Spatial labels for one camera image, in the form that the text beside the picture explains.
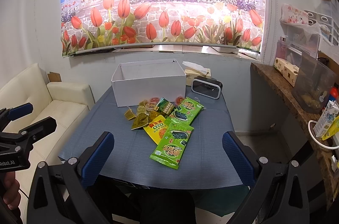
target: yellow package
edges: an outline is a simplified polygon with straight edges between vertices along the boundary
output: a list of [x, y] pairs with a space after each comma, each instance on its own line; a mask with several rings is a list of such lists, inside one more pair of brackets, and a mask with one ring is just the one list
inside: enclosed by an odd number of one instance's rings
[[329, 127], [327, 132], [322, 137], [322, 140], [324, 141], [324, 140], [328, 139], [329, 137], [332, 137], [338, 131], [339, 131], [339, 116], [334, 119], [333, 123], [331, 124], [331, 126]]
[[159, 115], [152, 122], [149, 123], [147, 127], [144, 127], [144, 130], [152, 138], [152, 140], [158, 145], [160, 140], [164, 136], [168, 126], [165, 125], [165, 117]]

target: sofa armrest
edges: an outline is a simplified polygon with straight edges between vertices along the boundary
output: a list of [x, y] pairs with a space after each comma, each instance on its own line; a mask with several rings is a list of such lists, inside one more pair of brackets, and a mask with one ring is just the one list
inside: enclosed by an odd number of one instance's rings
[[84, 104], [89, 109], [94, 105], [92, 92], [88, 84], [50, 82], [47, 84], [47, 88], [53, 100]]

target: white sofa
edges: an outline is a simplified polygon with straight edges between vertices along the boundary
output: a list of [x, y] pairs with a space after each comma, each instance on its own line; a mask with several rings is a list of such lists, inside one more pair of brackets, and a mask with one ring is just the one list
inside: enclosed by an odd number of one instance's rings
[[[33, 144], [29, 161], [31, 167], [17, 171], [16, 179], [21, 190], [29, 195], [37, 164], [46, 161], [49, 165], [60, 164], [58, 153], [75, 128], [94, 105], [88, 84], [50, 82], [47, 85], [38, 64], [25, 69], [0, 90], [0, 108], [11, 108], [24, 103], [33, 105], [33, 112], [10, 122], [4, 132], [18, 133], [20, 129], [48, 116], [57, 121], [55, 132]], [[21, 218], [26, 223], [28, 200], [21, 194]]]

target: black cable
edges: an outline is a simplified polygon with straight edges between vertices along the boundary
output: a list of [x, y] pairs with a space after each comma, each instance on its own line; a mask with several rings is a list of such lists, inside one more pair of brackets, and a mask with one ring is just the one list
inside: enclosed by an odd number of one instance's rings
[[22, 191], [22, 189], [19, 188], [19, 190], [27, 197], [27, 199], [29, 199], [28, 196]]

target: blue tablecloth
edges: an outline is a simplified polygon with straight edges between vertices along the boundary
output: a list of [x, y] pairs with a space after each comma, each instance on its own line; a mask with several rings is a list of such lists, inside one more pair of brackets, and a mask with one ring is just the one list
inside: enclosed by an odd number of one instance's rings
[[79, 157], [104, 131], [114, 135], [114, 149], [101, 174], [131, 183], [173, 189], [210, 189], [241, 184], [233, 165], [222, 148], [224, 132], [233, 130], [225, 100], [214, 100], [189, 87], [186, 96], [198, 97], [205, 106], [191, 126], [192, 136], [181, 158], [179, 169], [172, 169], [150, 159], [156, 144], [143, 130], [131, 130], [132, 121], [117, 107], [112, 87], [98, 100], [86, 118], [64, 145], [59, 156]]

